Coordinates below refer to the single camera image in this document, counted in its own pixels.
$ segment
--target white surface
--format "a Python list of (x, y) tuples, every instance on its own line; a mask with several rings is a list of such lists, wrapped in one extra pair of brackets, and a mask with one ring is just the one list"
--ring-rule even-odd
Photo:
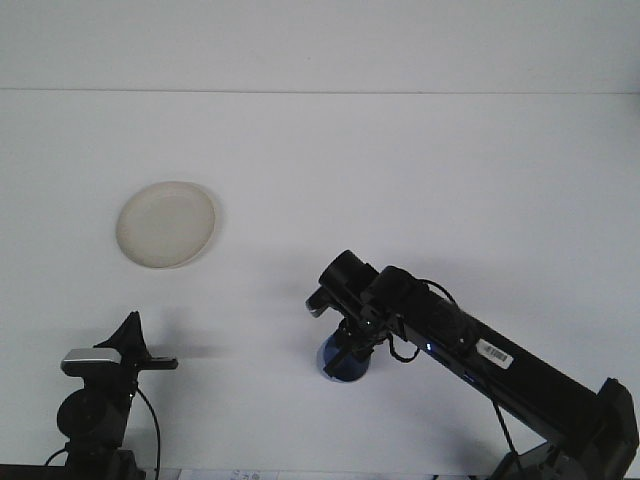
[(132, 261), (151, 268), (184, 265), (205, 248), (215, 211), (202, 188), (160, 182), (137, 192), (123, 207), (116, 239)]
[[(615, 376), (637, 401), (639, 151), (632, 95), (2, 92), (0, 461), (61, 447), (55, 414), (80, 384), (60, 359), (139, 310), (152, 352), (181, 360), (140, 378), (167, 466), (489, 472), (507, 450), (490, 403), (426, 356), (383, 348), (352, 385), (317, 371), (338, 317), (304, 301), (345, 248), (439, 281), (577, 381)], [(158, 271), (127, 260), (114, 227), (165, 179), (210, 189), (221, 228)], [(127, 444), (153, 463), (140, 401)]]
[(639, 92), (635, 0), (5, 0), (0, 87)]

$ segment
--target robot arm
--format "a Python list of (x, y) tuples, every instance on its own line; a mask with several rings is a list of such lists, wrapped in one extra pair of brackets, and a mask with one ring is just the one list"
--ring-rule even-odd
[[(319, 316), (344, 315), (334, 334), (337, 354), (325, 371), (365, 362), (390, 335), (415, 344), (547, 440), (518, 460), (529, 480), (621, 480), (638, 448), (633, 401), (607, 379), (596, 394), (535, 357), (425, 281), (396, 267), (378, 273), (346, 251), (321, 275), (307, 300)], [(522, 474), (509, 454), (491, 480)]]

